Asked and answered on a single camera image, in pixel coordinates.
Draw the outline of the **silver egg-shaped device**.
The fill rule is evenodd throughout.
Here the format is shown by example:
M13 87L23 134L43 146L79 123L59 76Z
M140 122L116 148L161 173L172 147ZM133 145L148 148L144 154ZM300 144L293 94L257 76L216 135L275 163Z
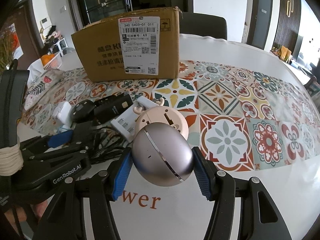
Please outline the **silver egg-shaped device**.
M143 127L133 141L131 153L140 175L153 185L178 185L193 171L193 153L188 142L164 123Z

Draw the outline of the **pink round deer gadget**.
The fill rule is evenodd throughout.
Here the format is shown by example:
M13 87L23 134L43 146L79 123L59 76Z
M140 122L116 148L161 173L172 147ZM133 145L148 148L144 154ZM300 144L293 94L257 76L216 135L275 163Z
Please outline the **pink round deer gadget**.
M176 109L164 105L164 99L160 98L156 106L148 109L134 107L133 112L138 115L135 124L135 135L148 124L160 122L176 129L185 140L189 136L189 126L185 117Z

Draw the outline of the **white cube power adapter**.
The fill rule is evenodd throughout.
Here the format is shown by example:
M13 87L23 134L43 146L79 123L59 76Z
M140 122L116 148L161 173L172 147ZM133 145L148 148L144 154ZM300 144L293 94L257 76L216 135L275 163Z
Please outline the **white cube power adapter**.
M57 107L53 111L53 118L61 122L61 124L71 127L71 111L72 106L69 102L63 101L58 103Z

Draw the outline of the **black round plug adapter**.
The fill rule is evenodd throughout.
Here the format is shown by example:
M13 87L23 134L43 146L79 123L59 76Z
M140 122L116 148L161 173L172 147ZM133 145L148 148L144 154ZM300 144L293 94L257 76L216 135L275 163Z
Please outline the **black round plug adapter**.
M84 100L76 104L71 113L72 121L79 124L93 121L95 104L91 100Z

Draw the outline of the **patterned fabric pouch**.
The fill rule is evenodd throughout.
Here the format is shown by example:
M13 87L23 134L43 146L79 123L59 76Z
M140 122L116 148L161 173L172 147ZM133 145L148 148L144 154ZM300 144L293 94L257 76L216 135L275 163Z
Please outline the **patterned fabric pouch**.
M62 78L63 70L49 68L37 77L29 86L24 102L24 109L31 109Z

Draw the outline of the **black rectangular device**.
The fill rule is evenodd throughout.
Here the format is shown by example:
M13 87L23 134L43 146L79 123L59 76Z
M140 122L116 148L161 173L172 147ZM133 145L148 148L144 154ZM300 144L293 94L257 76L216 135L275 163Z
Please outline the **black rectangular device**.
M121 93L97 100L94 105L95 119L99 124L104 124L125 112L133 102L128 93Z

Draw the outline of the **white battery charger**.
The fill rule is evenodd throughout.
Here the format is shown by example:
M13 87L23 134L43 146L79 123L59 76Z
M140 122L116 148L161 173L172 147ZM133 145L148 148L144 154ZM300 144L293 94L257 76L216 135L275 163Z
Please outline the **white battery charger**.
M133 111L133 108L142 107L143 110L147 110L156 106L157 104L155 102L140 96L124 113L113 119L111 125L127 140L127 142L132 142L135 137L136 120L139 117L139 114L136 114Z

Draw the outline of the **white basket of oranges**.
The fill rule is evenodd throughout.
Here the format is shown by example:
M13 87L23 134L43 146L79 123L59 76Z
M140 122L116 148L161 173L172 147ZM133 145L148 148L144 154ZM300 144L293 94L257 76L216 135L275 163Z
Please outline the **white basket of oranges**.
M49 68L59 69L62 65L60 53L43 55L41 62L45 70Z

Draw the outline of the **dried flower arrangement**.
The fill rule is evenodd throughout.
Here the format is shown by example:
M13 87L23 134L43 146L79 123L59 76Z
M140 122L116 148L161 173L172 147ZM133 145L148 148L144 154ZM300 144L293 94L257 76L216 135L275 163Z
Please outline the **dried flower arrangement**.
M15 50L20 46L15 24L9 24L1 29L0 67L1 74L7 70L14 60Z

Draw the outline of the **patterned tile table mat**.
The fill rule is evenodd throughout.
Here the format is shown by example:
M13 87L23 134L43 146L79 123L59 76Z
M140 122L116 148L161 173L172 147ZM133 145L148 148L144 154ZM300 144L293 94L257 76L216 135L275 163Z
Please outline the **patterned tile table mat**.
M22 121L45 135L62 128L53 116L59 103L127 93L133 101L163 99L179 111L189 126L189 144L225 170L263 170L319 155L319 117L306 92L261 72L181 61L176 79L94 83L78 68L43 81L50 88L30 99Z

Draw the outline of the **white shelf with clutter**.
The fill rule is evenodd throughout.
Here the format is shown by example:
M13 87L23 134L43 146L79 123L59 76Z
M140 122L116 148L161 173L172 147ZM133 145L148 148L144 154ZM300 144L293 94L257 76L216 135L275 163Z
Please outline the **white shelf with clutter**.
M52 25L48 34L44 38L44 46L40 50L40 55L56 54L59 52L58 42L63 39L60 31L57 30L56 25Z

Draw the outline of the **brown cardboard box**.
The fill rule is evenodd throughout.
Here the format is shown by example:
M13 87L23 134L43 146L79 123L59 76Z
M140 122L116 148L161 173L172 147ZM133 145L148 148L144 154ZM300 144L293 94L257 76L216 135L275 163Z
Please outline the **brown cardboard box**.
M180 12L178 7L125 12L72 34L89 79L101 82L177 78Z

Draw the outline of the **dark chair right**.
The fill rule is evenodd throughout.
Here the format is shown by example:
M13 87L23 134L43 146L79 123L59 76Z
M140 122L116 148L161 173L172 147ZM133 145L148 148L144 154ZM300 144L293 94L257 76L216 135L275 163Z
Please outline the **dark chair right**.
M223 17L182 12L179 22L181 34L227 39L227 22Z

